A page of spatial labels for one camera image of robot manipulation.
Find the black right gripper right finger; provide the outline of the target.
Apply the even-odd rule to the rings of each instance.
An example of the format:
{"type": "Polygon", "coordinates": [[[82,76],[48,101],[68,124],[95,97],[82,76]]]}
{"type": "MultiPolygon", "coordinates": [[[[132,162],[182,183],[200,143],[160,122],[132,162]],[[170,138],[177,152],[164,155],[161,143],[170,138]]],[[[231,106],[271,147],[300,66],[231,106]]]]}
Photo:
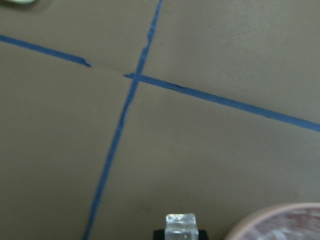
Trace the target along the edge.
{"type": "Polygon", "coordinates": [[[204,229],[198,230],[198,240],[209,240],[208,232],[204,229]]]}

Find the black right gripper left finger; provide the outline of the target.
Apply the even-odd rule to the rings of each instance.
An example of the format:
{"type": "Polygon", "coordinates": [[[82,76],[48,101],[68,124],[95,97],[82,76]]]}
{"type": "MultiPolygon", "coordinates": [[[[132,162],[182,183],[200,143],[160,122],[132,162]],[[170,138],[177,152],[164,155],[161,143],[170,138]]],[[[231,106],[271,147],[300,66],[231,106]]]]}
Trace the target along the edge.
{"type": "Polygon", "coordinates": [[[156,229],[153,231],[153,240],[165,240],[165,230],[164,229],[156,229]]]}

